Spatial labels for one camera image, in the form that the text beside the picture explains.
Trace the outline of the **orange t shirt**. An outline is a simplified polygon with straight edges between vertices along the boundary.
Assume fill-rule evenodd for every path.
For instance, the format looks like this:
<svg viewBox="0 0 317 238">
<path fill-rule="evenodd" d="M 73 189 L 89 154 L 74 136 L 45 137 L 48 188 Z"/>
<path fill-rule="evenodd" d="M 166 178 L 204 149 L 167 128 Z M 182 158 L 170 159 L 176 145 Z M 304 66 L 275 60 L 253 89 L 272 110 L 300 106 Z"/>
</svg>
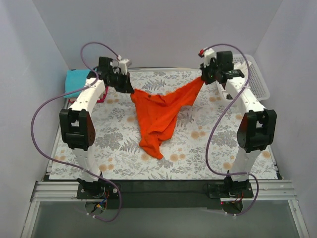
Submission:
<svg viewBox="0 0 317 238">
<path fill-rule="evenodd" d="M 184 106 L 192 106 L 203 86 L 200 77 L 167 95 L 151 95 L 134 90 L 131 101 L 135 105 L 140 128 L 139 146 L 150 156 L 162 159 L 160 146 L 174 133 L 178 113 Z"/>
</svg>

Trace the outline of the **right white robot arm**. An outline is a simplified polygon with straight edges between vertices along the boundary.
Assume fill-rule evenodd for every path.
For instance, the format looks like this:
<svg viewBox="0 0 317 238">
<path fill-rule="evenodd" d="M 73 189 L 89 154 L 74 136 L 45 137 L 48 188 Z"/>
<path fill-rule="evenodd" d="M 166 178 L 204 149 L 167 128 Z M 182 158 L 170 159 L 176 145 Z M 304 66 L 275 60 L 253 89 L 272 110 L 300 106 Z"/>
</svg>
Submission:
<svg viewBox="0 0 317 238">
<path fill-rule="evenodd" d="M 202 49 L 199 56 L 204 60 L 200 66 L 202 80 L 205 84 L 217 82 L 224 88 L 232 98 L 229 106 L 236 105 L 243 116 L 237 131 L 238 153 L 219 188 L 235 197 L 250 188 L 249 177 L 256 158 L 273 142 L 277 114 L 258 101 L 247 82 L 250 73 L 244 73 L 241 65 L 235 67 L 231 51 Z"/>
</svg>

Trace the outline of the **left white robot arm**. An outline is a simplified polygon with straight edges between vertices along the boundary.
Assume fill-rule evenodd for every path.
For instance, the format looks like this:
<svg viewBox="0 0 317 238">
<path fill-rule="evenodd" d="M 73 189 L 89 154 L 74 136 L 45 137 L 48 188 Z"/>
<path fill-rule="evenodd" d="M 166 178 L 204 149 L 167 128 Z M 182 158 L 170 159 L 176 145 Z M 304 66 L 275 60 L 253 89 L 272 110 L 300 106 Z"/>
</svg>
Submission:
<svg viewBox="0 0 317 238">
<path fill-rule="evenodd" d="M 83 177 L 77 181 L 83 186 L 86 193 L 94 198 L 101 198 L 105 194 L 105 185 L 90 173 L 100 175 L 94 157 L 93 144 L 96 131 L 91 119 L 91 113 L 99 97 L 106 92 L 107 87 L 113 87 L 120 93 L 133 93 L 128 66 L 129 59 L 117 57 L 114 59 L 99 57 L 99 63 L 86 76 L 85 86 L 75 102 L 59 113 L 61 137 L 76 156 L 80 167 L 84 169 Z"/>
</svg>

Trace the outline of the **folded magenta t shirt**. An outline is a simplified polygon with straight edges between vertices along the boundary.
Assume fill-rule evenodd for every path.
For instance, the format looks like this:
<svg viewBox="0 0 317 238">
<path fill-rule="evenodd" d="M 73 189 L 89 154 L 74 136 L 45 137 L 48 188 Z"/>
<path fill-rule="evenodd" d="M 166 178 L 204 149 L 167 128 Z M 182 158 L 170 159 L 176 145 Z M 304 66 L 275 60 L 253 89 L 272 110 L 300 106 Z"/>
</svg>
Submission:
<svg viewBox="0 0 317 238">
<path fill-rule="evenodd" d="M 108 87 L 106 87 L 104 93 L 100 95 L 99 99 L 97 100 L 97 103 L 103 103 L 106 99 L 107 93 L 108 93 Z"/>
</svg>

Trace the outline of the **white t shirt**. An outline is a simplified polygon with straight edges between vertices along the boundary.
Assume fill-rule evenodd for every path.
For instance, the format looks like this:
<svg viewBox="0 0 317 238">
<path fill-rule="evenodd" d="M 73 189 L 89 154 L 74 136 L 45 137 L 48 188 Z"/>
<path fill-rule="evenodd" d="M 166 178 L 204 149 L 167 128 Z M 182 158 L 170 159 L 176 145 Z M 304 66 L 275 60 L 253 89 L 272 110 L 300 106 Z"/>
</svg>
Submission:
<svg viewBox="0 0 317 238">
<path fill-rule="evenodd" d="M 245 61 L 242 63 L 240 63 L 240 62 L 235 63 L 234 69 L 240 70 L 244 74 L 245 77 L 247 77 L 249 74 L 248 67 L 247 67 L 247 64 Z"/>
</svg>

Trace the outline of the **white plastic basket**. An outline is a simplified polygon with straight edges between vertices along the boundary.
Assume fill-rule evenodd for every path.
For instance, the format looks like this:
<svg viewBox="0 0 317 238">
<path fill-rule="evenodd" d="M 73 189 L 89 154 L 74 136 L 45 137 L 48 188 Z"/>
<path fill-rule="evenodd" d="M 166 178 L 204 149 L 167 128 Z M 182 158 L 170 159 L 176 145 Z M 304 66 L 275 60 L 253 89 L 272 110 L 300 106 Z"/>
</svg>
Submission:
<svg viewBox="0 0 317 238">
<path fill-rule="evenodd" d="M 260 72 L 260 69 L 255 61 L 255 59 L 251 55 L 246 55 L 248 60 L 248 64 L 250 66 L 250 80 L 249 87 L 253 94 L 256 96 L 258 101 L 267 100 L 270 98 L 270 92 L 265 83 L 265 80 Z M 244 62 L 244 58 L 239 54 L 233 55 L 233 63 Z M 217 99 L 221 101 L 221 103 L 226 107 L 231 102 L 231 99 L 227 99 L 228 93 L 225 91 L 222 85 L 216 82 L 218 97 Z"/>
</svg>

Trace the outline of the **folded cyan t shirt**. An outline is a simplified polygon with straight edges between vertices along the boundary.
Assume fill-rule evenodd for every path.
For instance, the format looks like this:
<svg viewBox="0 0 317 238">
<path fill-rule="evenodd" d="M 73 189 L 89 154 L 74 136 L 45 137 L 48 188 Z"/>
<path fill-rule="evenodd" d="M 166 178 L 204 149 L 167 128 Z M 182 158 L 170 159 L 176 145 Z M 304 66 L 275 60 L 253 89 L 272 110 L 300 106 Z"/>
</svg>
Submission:
<svg viewBox="0 0 317 238">
<path fill-rule="evenodd" d="M 65 80 L 65 93 L 85 87 L 86 78 L 90 70 L 68 70 Z"/>
</svg>

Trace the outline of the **floral table mat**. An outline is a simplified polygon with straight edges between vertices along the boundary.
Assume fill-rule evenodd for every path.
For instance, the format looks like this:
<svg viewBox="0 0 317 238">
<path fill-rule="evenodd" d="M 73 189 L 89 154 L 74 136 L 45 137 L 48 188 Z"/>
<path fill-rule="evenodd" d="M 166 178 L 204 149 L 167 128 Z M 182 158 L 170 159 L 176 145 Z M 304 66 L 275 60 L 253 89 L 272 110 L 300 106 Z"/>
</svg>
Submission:
<svg viewBox="0 0 317 238">
<path fill-rule="evenodd" d="M 149 94 L 166 95 L 201 75 L 200 70 L 133 71 L 135 89 Z M 106 100 L 96 104 L 91 118 L 96 130 L 95 159 L 106 179 L 223 179 L 213 174 L 205 163 L 208 137 L 224 110 L 217 99 L 216 84 L 204 85 L 193 106 L 183 107 L 178 114 L 172 138 L 160 146 L 163 158 L 149 156 L 139 147 L 140 133 L 135 106 L 129 94 L 109 88 Z M 209 165 L 225 173 L 238 152 L 236 132 L 242 115 L 231 107 L 217 127 L 209 147 Z M 268 147 L 257 157 L 252 174 L 257 179 L 277 179 Z M 49 179 L 76 180 L 82 171 L 53 162 Z"/>
</svg>

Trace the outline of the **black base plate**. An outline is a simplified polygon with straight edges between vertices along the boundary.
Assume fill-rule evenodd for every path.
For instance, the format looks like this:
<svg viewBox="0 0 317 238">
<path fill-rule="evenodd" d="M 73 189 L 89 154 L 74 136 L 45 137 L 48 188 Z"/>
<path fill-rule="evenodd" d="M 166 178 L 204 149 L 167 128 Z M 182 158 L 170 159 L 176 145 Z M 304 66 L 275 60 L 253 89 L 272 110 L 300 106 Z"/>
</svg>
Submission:
<svg viewBox="0 0 317 238">
<path fill-rule="evenodd" d="M 221 209 L 221 199 L 253 198 L 255 189 L 249 182 L 230 186 L 216 180 L 78 180 L 76 198 L 98 201 L 106 199 L 108 209 L 123 208 L 208 208 Z"/>
</svg>

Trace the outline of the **aluminium frame rail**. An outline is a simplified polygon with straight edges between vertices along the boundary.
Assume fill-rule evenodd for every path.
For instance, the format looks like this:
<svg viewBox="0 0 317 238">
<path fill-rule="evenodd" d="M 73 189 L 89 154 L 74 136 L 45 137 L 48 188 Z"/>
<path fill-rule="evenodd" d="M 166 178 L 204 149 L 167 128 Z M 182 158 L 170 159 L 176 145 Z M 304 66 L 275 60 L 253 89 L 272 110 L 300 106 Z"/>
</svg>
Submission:
<svg viewBox="0 0 317 238">
<path fill-rule="evenodd" d="M 76 199 L 79 183 L 74 181 L 37 182 L 32 194 L 39 201 L 71 201 Z M 289 180 L 260 180 L 257 200 L 296 200 Z"/>
</svg>

